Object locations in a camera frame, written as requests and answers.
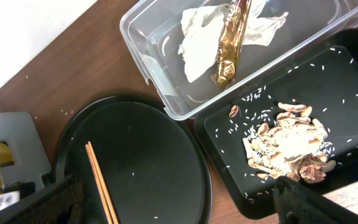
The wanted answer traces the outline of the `white tissue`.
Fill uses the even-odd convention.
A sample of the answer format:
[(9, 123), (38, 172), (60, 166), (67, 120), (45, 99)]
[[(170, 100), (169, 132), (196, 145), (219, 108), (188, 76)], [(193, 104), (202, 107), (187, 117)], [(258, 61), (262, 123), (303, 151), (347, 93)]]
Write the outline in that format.
[[(278, 17), (261, 17), (267, 1), (251, 2), (249, 20), (242, 43), (268, 46), (276, 31), (286, 22), (288, 13)], [(190, 83), (198, 79), (216, 63), (218, 45), (224, 20), (229, 15), (229, 3), (201, 6), (182, 12), (181, 29), (184, 35), (178, 54), (185, 62), (185, 75)]]

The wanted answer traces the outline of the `gold foil wrapper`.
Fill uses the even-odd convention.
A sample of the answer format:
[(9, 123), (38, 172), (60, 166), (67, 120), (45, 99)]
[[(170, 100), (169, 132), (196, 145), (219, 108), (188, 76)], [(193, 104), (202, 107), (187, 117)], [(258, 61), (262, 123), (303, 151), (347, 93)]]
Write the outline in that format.
[(221, 89), (234, 79), (241, 55), (242, 39), (247, 27), (252, 0), (231, 1), (219, 40), (217, 72), (214, 82)]

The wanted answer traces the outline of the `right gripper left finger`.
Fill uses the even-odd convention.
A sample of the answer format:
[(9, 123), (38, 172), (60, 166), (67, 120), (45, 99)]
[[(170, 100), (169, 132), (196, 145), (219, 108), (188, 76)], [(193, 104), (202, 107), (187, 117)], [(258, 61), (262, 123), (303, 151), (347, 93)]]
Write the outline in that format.
[(83, 180), (69, 175), (0, 210), (0, 224), (79, 224), (84, 198)]

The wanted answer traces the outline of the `wooden chopstick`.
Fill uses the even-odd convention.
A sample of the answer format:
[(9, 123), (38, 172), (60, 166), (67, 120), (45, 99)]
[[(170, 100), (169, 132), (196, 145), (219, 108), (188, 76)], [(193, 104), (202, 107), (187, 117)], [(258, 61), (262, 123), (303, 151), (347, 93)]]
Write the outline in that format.
[(106, 196), (106, 188), (105, 188), (104, 184), (102, 183), (103, 175), (102, 175), (102, 173), (100, 171), (99, 164), (97, 162), (97, 158), (96, 158), (96, 156), (94, 154), (93, 147), (92, 147), (90, 141), (88, 141), (86, 143), (85, 148), (86, 148), (86, 151), (87, 151), (87, 154), (88, 154), (88, 159), (89, 159), (90, 164), (91, 164), (94, 179), (96, 181), (99, 196), (100, 196), (101, 201), (102, 201), (103, 210), (104, 210), (104, 213), (106, 215), (107, 221), (108, 221), (109, 224), (114, 224), (112, 214), (111, 214), (110, 205), (109, 205), (109, 202), (108, 202), (107, 196)]
[(101, 172), (98, 160), (96, 158), (96, 154), (94, 153), (93, 146), (90, 141), (85, 145), (86, 151), (88, 154), (88, 158), (91, 164), (91, 168), (93, 170), (93, 175), (96, 181), (96, 185), (98, 188), (99, 196), (102, 201), (103, 210), (105, 212), (106, 218), (109, 224), (119, 224), (119, 219), (116, 215), (114, 205), (110, 198), (110, 194), (108, 192), (107, 185), (104, 181), (103, 174)]

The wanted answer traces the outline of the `peanut shells and rice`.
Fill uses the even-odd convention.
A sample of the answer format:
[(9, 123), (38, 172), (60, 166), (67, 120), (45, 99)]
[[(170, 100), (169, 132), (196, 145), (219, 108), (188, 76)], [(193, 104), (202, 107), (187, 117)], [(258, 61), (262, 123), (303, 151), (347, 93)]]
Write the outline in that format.
[(310, 117), (312, 106), (279, 102), (278, 107), (282, 111), (273, 126), (263, 122), (242, 138), (248, 166), (263, 181), (288, 177), (308, 184), (322, 182), (337, 166), (324, 151), (328, 132)]

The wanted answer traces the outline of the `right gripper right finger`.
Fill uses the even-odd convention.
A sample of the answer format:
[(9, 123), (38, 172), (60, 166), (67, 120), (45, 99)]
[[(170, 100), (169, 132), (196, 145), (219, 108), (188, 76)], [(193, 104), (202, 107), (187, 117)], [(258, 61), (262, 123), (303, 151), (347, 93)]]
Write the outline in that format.
[(273, 204), (280, 224), (358, 224), (358, 215), (307, 187), (279, 177)]

